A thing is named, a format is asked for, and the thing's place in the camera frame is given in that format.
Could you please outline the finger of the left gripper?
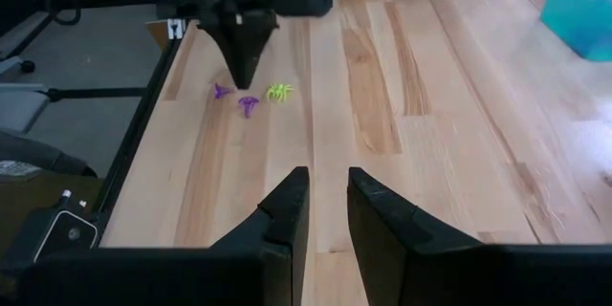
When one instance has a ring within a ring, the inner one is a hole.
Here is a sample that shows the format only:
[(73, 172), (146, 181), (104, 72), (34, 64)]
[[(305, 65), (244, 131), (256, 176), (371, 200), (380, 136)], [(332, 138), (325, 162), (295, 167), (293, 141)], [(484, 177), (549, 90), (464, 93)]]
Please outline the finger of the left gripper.
[(241, 53), (235, 41), (235, 36), (231, 27), (226, 25), (204, 25), (199, 24), (198, 28), (205, 31), (219, 47), (226, 64), (229, 68), (234, 85), (238, 89), (243, 88), (243, 62)]
[(272, 33), (278, 28), (275, 21), (257, 22), (255, 23), (248, 34), (250, 35), (246, 42), (243, 83), (241, 88), (247, 90), (251, 87), (254, 74), (259, 64), (260, 57), (266, 47)]

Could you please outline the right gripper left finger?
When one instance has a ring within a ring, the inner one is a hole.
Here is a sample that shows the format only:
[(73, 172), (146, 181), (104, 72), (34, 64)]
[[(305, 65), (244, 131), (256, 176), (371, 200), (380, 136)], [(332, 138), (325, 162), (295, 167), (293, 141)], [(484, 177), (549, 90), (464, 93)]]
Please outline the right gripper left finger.
[(309, 170), (294, 168), (244, 221), (211, 249), (212, 305), (299, 306), (309, 237)]

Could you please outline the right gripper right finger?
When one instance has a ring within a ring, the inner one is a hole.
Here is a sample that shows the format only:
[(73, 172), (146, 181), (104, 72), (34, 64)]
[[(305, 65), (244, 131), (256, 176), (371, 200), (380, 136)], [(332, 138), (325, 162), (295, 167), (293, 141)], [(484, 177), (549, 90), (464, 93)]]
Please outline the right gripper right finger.
[(349, 169), (348, 225), (371, 305), (473, 302), (465, 267), (451, 253), (480, 242), (429, 214), (360, 167)]

